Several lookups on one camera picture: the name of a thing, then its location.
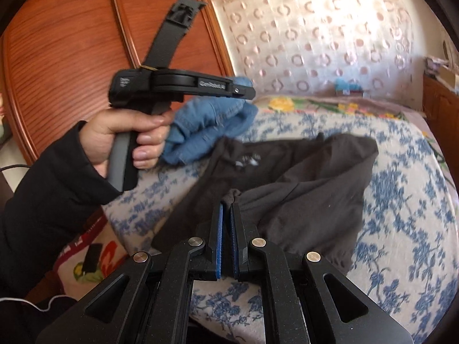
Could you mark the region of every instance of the gripper handle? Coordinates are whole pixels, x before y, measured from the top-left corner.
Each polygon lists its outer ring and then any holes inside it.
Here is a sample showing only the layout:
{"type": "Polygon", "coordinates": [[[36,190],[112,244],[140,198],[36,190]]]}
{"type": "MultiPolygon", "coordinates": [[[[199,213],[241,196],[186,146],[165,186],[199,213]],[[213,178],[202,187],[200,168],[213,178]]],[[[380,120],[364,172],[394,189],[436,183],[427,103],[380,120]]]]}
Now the gripper handle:
{"type": "MultiPolygon", "coordinates": [[[[156,102],[150,114],[161,115],[169,110],[170,105],[170,102],[156,102]]],[[[139,170],[134,167],[132,159],[132,151],[138,146],[137,136],[135,131],[115,136],[108,160],[107,180],[118,191],[132,190],[137,186],[139,170]]]]}

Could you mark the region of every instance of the shirt logo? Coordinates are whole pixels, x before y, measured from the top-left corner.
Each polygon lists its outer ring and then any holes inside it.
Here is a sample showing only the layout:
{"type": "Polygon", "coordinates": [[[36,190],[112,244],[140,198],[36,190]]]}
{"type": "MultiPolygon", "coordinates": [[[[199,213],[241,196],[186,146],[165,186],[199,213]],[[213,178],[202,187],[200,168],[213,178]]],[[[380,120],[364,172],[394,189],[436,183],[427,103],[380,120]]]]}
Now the shirt logo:
{"type": "Polygon", "coordinates": [[[248,165],[259,166],[261,156],[258,154],[244,155],[240,161],[236,161],[236,167],[247,167],[248,165]]]}

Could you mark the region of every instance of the metal screw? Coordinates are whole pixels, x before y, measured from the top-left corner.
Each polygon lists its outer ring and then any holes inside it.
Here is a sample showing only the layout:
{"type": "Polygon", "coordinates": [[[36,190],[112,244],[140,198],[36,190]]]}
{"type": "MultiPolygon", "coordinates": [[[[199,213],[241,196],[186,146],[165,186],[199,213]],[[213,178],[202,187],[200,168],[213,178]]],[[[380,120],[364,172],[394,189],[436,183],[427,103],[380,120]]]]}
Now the metal screw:
{"type": "Polygon", "coordinates": [[[188,244],[193,247],[197,247],[203,244],[203,240],[198,236],[188,239],[188,244]]]}
{"type": "Polygon", "coordinates": [[[148,254],[146,252],[137,252],[134,255],[135,262],[145,262],[148,260],[148,254]]]}
{"type": "Polygon", "coordinates": [[[319,262],[320,254],[318,254],[317,252],[308,252],[306,254],[306,258],[311,262],[319,262]]]}
{"type": "Polygon", "coordinates": [[[252,240],[252,244],[255,247],[264,247],[264,246],[266,246],[266,241],[263,238],[254,238],[252,240]]]}

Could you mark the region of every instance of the wooden cabinet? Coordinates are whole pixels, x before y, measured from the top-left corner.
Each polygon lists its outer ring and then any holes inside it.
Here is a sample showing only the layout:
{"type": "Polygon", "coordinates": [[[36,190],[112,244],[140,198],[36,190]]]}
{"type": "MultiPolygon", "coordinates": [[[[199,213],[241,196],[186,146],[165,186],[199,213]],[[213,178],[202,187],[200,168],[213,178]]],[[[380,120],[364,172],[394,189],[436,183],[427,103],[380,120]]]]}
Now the wooden cabinet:
{"type": "Polygon", "coordinates": [[[423,110],[445,156],[451,175],[459,184],[459,96],[443,84],[424,76],[423,110]]]}
{"type": "MultiPolygon", "coordinates": [[[[27,0],[0,42],[0,92],[29,163],[75,122],[107,107],[113,74],[139,66],[175,1],[27,0]]],[[[196,17],[172,68],[231,75],[211,9],[196,17]]]]}

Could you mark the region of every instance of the cable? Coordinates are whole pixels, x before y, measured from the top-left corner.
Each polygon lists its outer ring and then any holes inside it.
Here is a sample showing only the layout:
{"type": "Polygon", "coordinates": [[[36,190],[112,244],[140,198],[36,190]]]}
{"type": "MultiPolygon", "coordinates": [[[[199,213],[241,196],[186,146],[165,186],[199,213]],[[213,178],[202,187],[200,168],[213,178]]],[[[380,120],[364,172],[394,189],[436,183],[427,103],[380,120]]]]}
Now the cable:
{"type": "Polygon", "coordinates": [[[6,171],[7,169],[11,168],[30,168],[30,165],[27,164],[13,164],[13,165],[8,165],[6,167],[0,168],[0,172],[6,171]]]}
{"type": "Polygon", "coordinates": [[[67,295],[57,295],[57,296],[54,296],[48,303],[48,309],[40,309],[38,308],[35,304],[31,303],[30,301],[27,301],[27,300],[24,300],[23,298],[0,298],[0,303],[3,302],[3,301],[18,301],[18,302],[21,302],[21,303],[27,303],[31,306],[33,306],[35,309],[38,309],[39,311],[45,313],[47,311],[49,311],[51,309],[51,304],[52,302],[54,301],[55,298],[59,298],[59,297],[68,297],[68,298],[71,298],[70,296],[67,296],[67,295]]]}

